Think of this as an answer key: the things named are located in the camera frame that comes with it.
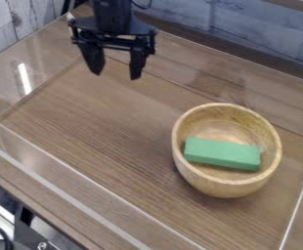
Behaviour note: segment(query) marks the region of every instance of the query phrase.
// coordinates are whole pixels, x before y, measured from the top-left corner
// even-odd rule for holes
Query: green sponge
[[[189,137],[185,157],[191,162],[227,168],[261,169],[261,149],[257,146]]]

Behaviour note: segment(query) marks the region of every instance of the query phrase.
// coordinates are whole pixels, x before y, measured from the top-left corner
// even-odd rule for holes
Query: wooden bowl
[[[261,171],[190,163],[183,156],[189,136],[259,146]],[[233,198],[251,194],[266,184],[281,161],[282,144],[272,123],[257,112],[235,104],[205,104],[189,110],[175,123],[173,154],[182,176],[198,190]]]

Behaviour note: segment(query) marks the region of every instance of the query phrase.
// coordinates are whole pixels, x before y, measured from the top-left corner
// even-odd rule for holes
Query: cable
[[[135,2],[135,0],[131,0],[131,2],[133,2],[133,4],[134,4],[138,8],[141,8],[142,10],[147,10],[147,9],[150,9],[151,6],[153,6],[153,0],[150,0],[150,3],[147,4],[147,6],[143,6],[143,5],[138,4],[138,3]]]
[[[2,229],[0,229],[0,235],[3,236],[3,239],[5,239],[6,250],[14,250],[14,245],[13,245],[11,240],[10,240],[9,234]]]

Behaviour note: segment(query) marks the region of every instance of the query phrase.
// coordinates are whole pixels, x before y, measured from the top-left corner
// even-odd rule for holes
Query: bowl rim
[[[259,118],[263,123],[266,124],[266,126],[270,128],[270,131],[273,132],[273,140],[277,144],[277,153],[276,153],[276,158],[273,160],[273,164],[270,166],[270,168],[262,173],[259,174],[258,176],[255,177],[251,177],[249,179],[245,179],[245,180],[226,180],[226,179],[222,179],[219,177],[214,177],[214,176],[210,176],[207,174],[205,174],[201,170],[197,169],[197,167],[194,167],[194,165],[187,161],[187,159],[185,158],[183,156],[183,153],[181,151],[181,148],[177,144],[177,141],[178,141],[178,129],[179,129],[179,126],[182,125],[183,123],[183,120],[195,112],[198,111],[199,109],[206,109],[209,107],[213,107],[213,106],[229,106],[229,107],[234,107],[234,108],[238,108],[249,113],[251,113],[254,116],[257,116],[257,118]],[[191,108],[185,114],[182,114],[182,116],[178,118],[177,122],[175,122],[175,125],[173,127],[173,136],[171,136],[173,140],[173,151],[174,151],[174,157],[177,156],[179,158],[179,160],[182,161],[182,163],[185,164],[185,166],[197,174],[199,175],[202,178],[210,180],[210,181],[214,181],[217,183],[222,183],[222,184],[226,184],[226,185],[247,185],[247,184],[251,184],[251,183],[255,183],[258,181],[262,181],[265,180],[272,174],[273,172],[276,171],[277,167],[278,167],[278,164],[280,164],[280,161],[281,161],[281,158],[282,158],[282,142],[281,142],[281,137],[280,137],[280,134],[273,126],[273,124],[270,123],[270,121],[259,114],[257,113],[254,110],[241,106],[241,105],[237,105],[237,104],[226,104],[226,103],[213,103],[213,104],[202,104],[194,108]]]

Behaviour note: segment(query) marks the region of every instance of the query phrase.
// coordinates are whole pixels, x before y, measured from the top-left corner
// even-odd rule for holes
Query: green block
[[[187,138],[185,157],[189,161],[233,169],[258,171],[261,169],[261,149],[195,137]]]

